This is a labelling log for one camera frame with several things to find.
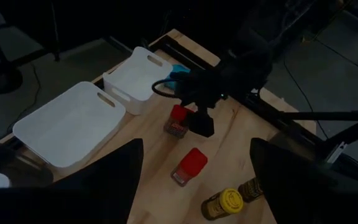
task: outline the metal rod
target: metal rod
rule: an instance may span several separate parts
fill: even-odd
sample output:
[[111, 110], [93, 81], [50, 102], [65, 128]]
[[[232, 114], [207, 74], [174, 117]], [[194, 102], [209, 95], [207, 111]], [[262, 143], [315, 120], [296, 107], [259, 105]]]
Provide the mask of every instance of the metal rod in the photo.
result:
[[286, 116], [282, 116], [281, 111], [256, 96], [248, 96], [246, 99], [235, 96], [232, 97], [256, 115], [269, 122], [272, 126], [283, 131], [307, 148], [315, 149], [315, 146], [323, 142], [322, 139], [305, 129], [302, 125]]
[[25, 55], [23, 57], [17, 58], [15, 60], [12, 61], [12, 64], [15, 67], [20, 67], [22, 65], [25, 65], [27, 63], [32, 62], [33, 60], [36, 60], [40, 57], [43, 57], [44, 55], [49, 54], [50, 52], [46, 49], [40, 49], [40, 50], [36, 50], [35, 52], [31, 52], [28, 55]]
[[117, 39], [115, 39], [112, 36], [106, 36], [103, 37], [103, 40], [106, 41], [108, 44], [112, 45], [113, 47], [117, 48], [118, 50], [120, 50], [122, 53], [133, 53], [133, 49], [130, 49], [128, 46], [126, 46], [125, 44], [121, 43], [120, 41], [118, 41]]
[[184, 46], [180, 45], [177, 41], [175, 41], [171, 37], [165, 36], [164, 38], [161, 39], [161, 42], [162, 44], [160, 45], [160, 49], [163, 51], [168, 50], [174, 55], [179, 56], [179, 58], [183, 60], [183, 61], [180, 60], [179, 61], [180, 63], [187, 63], [189, 64], [189, 66], [190, 64], [192, 64], [190, 67], [193, 68], [203, 68], [206, 70], [214, 69], [214, 66], [204, 61], [199, 56], [195, 55], [193, 52], [186, 49]]
[[340, 143], [344, 142], [346, 144], [353, 143], [358, 140], [358, 123], [347, 128], [335, 136], [327, 139], [320, 148], [322, 149], [334, 149], [336, 146], [340, 145]]
[[282, 112], [293, 120], [310, 121], [358, 121], [358, 111], [352, 112]]

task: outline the gray floor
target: gray floor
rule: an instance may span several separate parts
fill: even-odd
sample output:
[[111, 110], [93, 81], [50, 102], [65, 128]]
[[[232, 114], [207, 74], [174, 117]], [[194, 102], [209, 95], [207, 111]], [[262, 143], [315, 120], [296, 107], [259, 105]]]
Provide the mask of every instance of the gray floor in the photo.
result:
[[[358, 64], [358, 21], [343, 14], [318, 38], [324, 44]], [[292, 75], [307, 95], [315, 111], [358, 110], [358, 68], [318, 42], [295, 44], [286, 61]], [[288, 75], [282, 60], [274, 65], [266, 88], [300, 111], [310, 111], [303, 95]], [[328, 136], [353, 122], [322, 121]], [[318, 136], [325, 138], [320, 129]], [[358, 160], [358, 141], [345, 153]]]
[[[341, 16], [324, 31], [319, 40], [358, 63], [358, 22]], [[40, 48], [40, 45], [19, 30], [0, 30], [0, 43], [8, 59], [15, 59]], [[74, 51], [54, 62], [47, 55], [33, 62], [42, 85], [37, 105], [42, 106], [69, 87], [83, 80], [92, 80], [122, 61], [123, 55], [103, 41], [95, 42], [87, 50]], [[286, 55], [287, 65], [297, 79], [315, 111], [358, 110], [358, 68], [332, 53], [321, 44], [294, 45]], [[37, 85], [30, 65], [20, 68], [24, 84], [8, 95], [0, 95], [0, 136], [17, 115], [34, 99]], [[300, 111], [309, 107], [290, 79], [282, 61], [274, 65], [267, 88], [284, 98]], [[349, 127], [349, 122], [321, 122], [328, 136]], [[323, 137], [321, 130], [318, 136]], [[358, 160], [358, 141], [346, 149]]]
[[[4, 19], [0, 15], [0, 24]], [[0, 46], [9, 60], [14, 60], [41, 46], [15, 27], [0, 30]], [[128, 55], [122, 54], [102, 40], [97, 40], [79, 49], [66, 52], [62, 61], [55, 62], [48, 54], [32, 62], [41, 83], [37, 104], [29, 113], [54, 99], [65, 90], [80, 81], [91, 81], [103, 72], [124, 60]], [[23, 85], [16, 91], [0, 95], [0, 136], [17, 116], [31, 105], [37, 91], [35, 74], [30, 64], [19, 68], [23, 75]]]

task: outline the metal frame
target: metal frame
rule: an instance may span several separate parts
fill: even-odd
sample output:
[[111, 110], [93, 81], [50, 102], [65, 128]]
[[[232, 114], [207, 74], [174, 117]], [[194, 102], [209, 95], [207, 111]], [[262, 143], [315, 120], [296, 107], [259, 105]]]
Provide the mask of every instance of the metal frame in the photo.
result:
[[[188, 49], [181, 46], [177, 41], [169, 36], [162, 37], [159, 41], [150, 46], [150, 50], [155, 52], [162, 50], [175, 58], [189, 69], [212, 69], [213, 66]], [[104, 88], [103, 80], [95, 83], [100, 89]], [[292, 139], [298, 141], [303, 146], [315, 150], [316, 157], [321, 160], [329, 160], [329, 157], [335, 154], [337, 148], [343, 149], [343, 145], [350, 144], [358, 140], [358, 123], [336, 134], [335, 136], [322, 140], [315, 134], [309, 132], [296, 120], [344, 120], [358, 121], [358, 111], [354, 112], [329, 112], [329, 113], [286, 113], [277, 110], [264, 100], [255, 95], [249, 95], [247, 98], [235, 98], [242, 105], [253, 111], [255, 114], [269, 122], [271, 125], [287, 133]], [[16, 137], [11, 138], [4, 143], [12, 149], [18, 149], [23, 146]]]

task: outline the wooden table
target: wooden table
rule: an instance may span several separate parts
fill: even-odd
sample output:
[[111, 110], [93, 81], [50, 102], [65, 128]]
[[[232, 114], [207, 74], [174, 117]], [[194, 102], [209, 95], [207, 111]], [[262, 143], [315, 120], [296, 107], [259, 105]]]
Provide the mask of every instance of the wooden table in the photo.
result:
[[[167, 35], [211, 65], [219, 62], [217, 56], [177, 30], [171, 30]], [[178, 63], [164, 52], [157, 51], [156, 54], [171, 63]], [[261, 97], [279, 110], [296, 111], [266, 89], [261, 91]], [[128, 223], [209, 223], [200, 212], [202, 201], [226, 187], [237, 188], [253, 178], [255, 174], [249, 158], [251, 138], [269, 139], [278, 132], [268, 122], [228, 98], [209, 111], [215, 124], [212, 137], [204, 138], [189, 132], [183, 139], [177, 139], [162, 129], [172, 106], [177, 103], [178, 100], [154, 95], [143, 115], [127, 113], [120, 131], [88, 163], [97, 161], [131, 139], [143, 139], [142, 175]], [[300, 124], [312, 133], [316, 132], [314, 122], [302, 121]], [[170, 173], [193, 147], [200, 149], [209, 162], [186, 187], [179, 187], [170, 178]], [[275, 223], [275, 220], [269, 205], [261, 198], [246, 205], [240, 214], [214, 223]]]

